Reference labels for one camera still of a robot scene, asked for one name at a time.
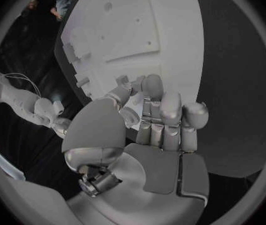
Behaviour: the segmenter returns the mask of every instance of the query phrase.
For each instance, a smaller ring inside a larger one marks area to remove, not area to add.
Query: wire
[[[37,95],[41,98],[40,90],[38,89],[38,87],[36,86],[36,84],[32,80],[30,80],[26,75],[24,75],[22,73],[19,73],[19,72],[11,72],[11,73],[2,73],[2,72],[0,72],[0,75],[4,76],[6,78],[22,79],[22,80],[29,81],[32,84],[32,86],[34,87]]]

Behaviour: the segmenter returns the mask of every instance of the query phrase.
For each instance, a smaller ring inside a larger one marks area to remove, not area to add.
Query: cable
[[[40,90],[38,89],[36,84],[32,80],[30,80],[26,75],[24,75],[22,73],[19,73],[19,72],[11,72],[11,73],[2,73],[2,72],[0,72],[0,75],[4,76],[6,78],[22,79],[22,80],[29,81],[32,84],[32,86],[34,87],[37,95],[41,98]]]

